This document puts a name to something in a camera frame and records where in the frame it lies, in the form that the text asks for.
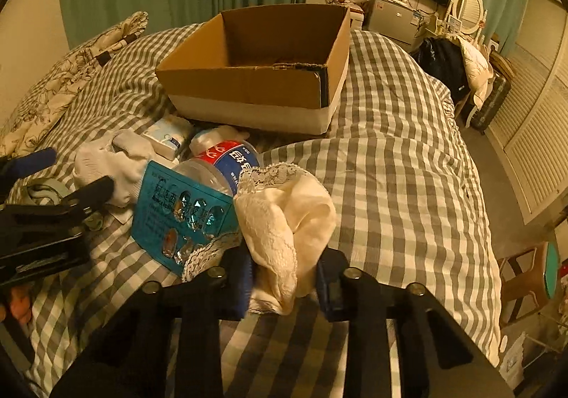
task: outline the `brown plastic stool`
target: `brown plastic stool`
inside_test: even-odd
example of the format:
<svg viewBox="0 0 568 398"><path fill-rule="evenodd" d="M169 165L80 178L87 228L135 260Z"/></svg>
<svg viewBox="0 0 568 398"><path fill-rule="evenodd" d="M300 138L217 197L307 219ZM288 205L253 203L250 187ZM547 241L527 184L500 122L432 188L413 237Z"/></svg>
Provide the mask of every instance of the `brown plastic stool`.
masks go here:
<svg viewBox="0 0 568 398"><path fill-rule="evenodd" d="M532 265L529 270L523 272L517 259L530 252L533 253ZM515 301L515 308L508 320L503 319L503 311L501 312L501 327L513 324L538 312L554 297L560 265L558 250L555 244L549 242L542 242L515 255L499 260L500 274L507 263L509 263L515 277L504 281L503 276L501 276L501 305L505 307L507 303ZM523 298L529 295L532 296L535 302L535 309L517 317Z"/></svg>

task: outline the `checkered bedspread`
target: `checkered bedspread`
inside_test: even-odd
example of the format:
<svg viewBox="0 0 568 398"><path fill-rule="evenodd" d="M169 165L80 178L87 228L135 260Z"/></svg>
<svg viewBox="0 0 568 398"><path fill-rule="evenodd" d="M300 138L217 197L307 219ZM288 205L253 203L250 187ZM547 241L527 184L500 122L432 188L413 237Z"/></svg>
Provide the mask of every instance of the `checkered bedspread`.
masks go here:
<svg viewBox="0 0 568 398"><path fill-rule="evenodd" d="M107 130L140 133L173 111L154 69L196 28L143 37L106 64L45 137L40 147L54 147L58 162L36 176L73 188L81 143ZM481 350L497 358L501 282L478 173L444 85L389 40L354 31L349 73L326 137L266 151L263 160L296 163L323 183L340 218L329 245L352 266L386 284L424 283ZM44 393L144 281L175 280L131 238L130 225L112 216L90 245L89 265L45 278L33 290L37 355L30 377ZM226 396L341 396L346 332L344 323L328 324L309 299L298 300L287 317L222 323Z"/></svg>

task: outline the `gray floor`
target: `gray floor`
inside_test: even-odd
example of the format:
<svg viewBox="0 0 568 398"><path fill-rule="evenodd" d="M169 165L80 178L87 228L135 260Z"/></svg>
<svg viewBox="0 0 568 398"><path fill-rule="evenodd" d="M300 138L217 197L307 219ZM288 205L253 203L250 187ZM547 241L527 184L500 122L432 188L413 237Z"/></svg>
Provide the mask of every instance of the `gray floor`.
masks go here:
<svg viewBox="0 0 568 398"><path fill-rule="evenodd" d="M531 238L527 238L519 204L495 150L487 137L475 129L465 129L461 126L460 132L481 179L495 257L499 259L521 251L530 245ZM557 296L542 312L558 318L558 305L561 299L562 291L557 289ZM555 323L539 315L525 318L502 330L502 334L508 337L509 346L522 332L553 346L558 346L561 341L558 339ZM542 349L526 340L524 350L524 364L526 364Z"/></svg>

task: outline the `teal blister pack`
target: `teal blister pack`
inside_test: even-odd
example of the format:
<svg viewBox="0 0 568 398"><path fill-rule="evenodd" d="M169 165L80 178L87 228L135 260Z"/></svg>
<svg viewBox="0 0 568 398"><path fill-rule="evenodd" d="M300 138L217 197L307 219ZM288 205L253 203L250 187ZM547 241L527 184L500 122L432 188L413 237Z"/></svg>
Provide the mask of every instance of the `teal blister pack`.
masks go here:
<svg viewBox="0 0 568 398"><path fill-rule="evenodd" d="M150 161L132 224L132 237L177 275L199 246L239 229L233 198Z"/></svg>

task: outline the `suitcase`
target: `suitcase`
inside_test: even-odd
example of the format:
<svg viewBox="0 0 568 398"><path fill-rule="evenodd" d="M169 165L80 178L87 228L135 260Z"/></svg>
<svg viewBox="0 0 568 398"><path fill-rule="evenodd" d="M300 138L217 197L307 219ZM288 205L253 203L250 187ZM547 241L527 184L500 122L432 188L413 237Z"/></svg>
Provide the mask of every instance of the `suitcase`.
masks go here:
<svg viewBox="0 0 568 398"><path fill-rule="evenodd" d="M510 81L505 78L499 71L494 70L495 81L493 82L493 90L486 98L484 105L471 118L471 126L479 130L482 134L487 129L489 123L503 105L503 102L510 91Z"/></svg>

